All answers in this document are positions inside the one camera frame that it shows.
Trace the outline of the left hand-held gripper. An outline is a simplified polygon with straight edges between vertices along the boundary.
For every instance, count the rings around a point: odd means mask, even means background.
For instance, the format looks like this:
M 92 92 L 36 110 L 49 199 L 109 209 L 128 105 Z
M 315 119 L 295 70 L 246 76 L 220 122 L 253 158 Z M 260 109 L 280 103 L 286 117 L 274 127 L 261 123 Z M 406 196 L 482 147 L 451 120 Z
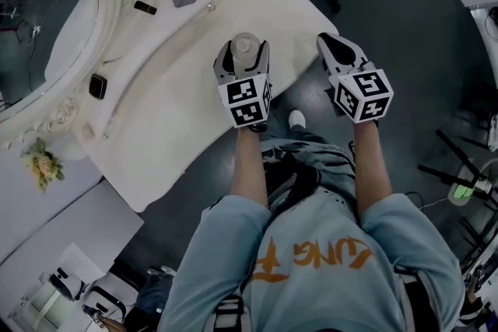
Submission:
M 266 122 L 272 100 L 268 79 L 269 43 L 264 40 L 258 49 L 254 64 L 244 71 L 251 77 L 236 80 L 231 41 L 219 51 L 213 71 L 219 84 L 223 107 L 234 128 Z

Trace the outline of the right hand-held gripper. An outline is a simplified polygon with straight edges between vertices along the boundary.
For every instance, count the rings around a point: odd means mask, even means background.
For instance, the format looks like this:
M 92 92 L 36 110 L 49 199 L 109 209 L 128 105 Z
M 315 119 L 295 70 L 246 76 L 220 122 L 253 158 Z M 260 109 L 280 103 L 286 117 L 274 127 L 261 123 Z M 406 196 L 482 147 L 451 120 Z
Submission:
M 337 117 L 358 124 L 385 116 L 394 90 L 383 69 L 368 61 L 357 44 L 339 35 L 319 33 L 317 50 L 330 74 L 330 97 Z

